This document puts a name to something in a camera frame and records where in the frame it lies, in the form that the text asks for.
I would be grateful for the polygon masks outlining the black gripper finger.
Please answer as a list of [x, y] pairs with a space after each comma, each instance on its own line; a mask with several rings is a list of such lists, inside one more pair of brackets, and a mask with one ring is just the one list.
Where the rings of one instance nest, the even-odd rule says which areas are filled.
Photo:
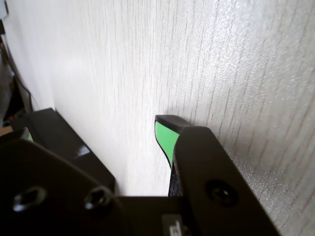
[[155, 137], [176, 174], [201, 236], [276, 236], [278, 231], [246, 181], [205, 126], [175, 115], [155, 117]]
[[99, 181], [20, 133], [0, 138], [3, 236], [116, 236]]

